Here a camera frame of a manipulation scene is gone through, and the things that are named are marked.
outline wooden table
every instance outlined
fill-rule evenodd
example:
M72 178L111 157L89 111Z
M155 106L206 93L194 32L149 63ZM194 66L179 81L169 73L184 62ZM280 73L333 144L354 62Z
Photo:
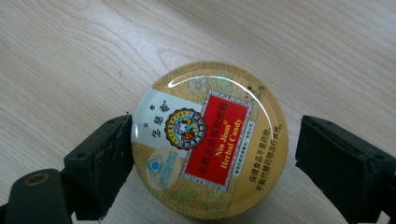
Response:
M30 172L108 119L134 113L159 77L190 62L233 63L276 94L290 129L267 198L223 223L346 223L294 166L303 114L396 156L396 2L0 2L0 204ZM101 223L214 223L157 202L133 170Z

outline circular emblem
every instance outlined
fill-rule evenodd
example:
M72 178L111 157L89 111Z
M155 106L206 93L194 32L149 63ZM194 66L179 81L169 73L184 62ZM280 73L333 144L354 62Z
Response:
M198 146L205 137L205 121L193 109L183 108L169 115L165 122L166 139L178 149L189 150Z

